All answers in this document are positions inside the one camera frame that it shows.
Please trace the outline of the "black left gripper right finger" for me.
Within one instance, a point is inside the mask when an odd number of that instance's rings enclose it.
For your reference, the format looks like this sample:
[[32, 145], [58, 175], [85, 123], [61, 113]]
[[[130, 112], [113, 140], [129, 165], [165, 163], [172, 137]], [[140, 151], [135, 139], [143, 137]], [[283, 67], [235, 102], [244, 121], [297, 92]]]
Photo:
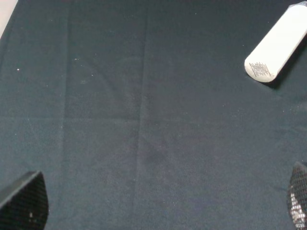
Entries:
[[296, 162], [287, 189], [287, 208], [296, 230], [307, 229], [307, 165]]

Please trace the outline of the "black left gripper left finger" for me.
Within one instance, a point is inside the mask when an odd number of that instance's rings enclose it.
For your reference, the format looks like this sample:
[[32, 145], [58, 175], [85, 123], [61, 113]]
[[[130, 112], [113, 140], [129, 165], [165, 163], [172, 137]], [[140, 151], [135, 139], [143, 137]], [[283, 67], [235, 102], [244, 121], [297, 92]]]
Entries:
[[2, 230], [43, 230], [49, 215], [45, 179], [29, 171], [0, 191]]

